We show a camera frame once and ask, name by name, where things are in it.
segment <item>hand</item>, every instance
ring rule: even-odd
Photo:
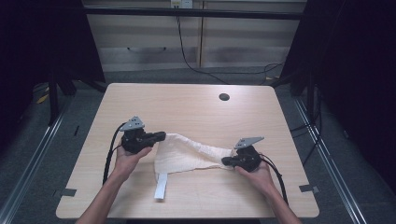
[[[117,148],[116,165],[113,173],[118,175],[122,182],[128,179],[139,160],[150,153],[151,147],[145,147],[137,154],[126,151],[121,145]]]
[[[246,177],[250,183],[265,196],[271,194],[275,189],[275,184],[271,177],[270,166],[264,161],[260,163],[256,170],[250,173],[240,166],[235,166],[235,171]]]

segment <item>table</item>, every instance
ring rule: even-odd
[[[228,101],[219,95],[227,93]],[[137,115],[146,132],[180,133],[213,147],[233,148],[241,137],[265,136],[255,148],[283,175],[290,208],[298,217],[316,217],[308,181],[274,89],[263,86],[126,84],[108,86],[56,214],[77,218],[102,185],[106,154],[121,123]],[[273,217],[264,197],[235,171],[194,170],[170,174],[165,199],[156,201],[154,159],[158,144],[123,184],[108,217],[262,218]],[[113,157],[110,171],[113,169]],[[276,186],[280,189],[275,174]]]

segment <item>wall outlet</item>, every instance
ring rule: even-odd
[[[181,0],[182,8],[192,8],[192,0]]]
[[[182,0],[171,0],[171,8],[181,8]]]

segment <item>person's right hand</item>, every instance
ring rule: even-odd
[[[273,178],[271,177],[270,166],[264,161],[260,163],[256,170],[250,173],[240,166],[235,166],[235,171],[246,177],[265,196],[271,194],[275,188]]]

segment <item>white cloth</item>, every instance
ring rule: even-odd
[[[158,145],[154,162],[156,174],[172,174],[194,169],[222,168],[223,157],[230,157],[233,151],[221,147],[210,147],[194,142],[178,133],[167,133]]]

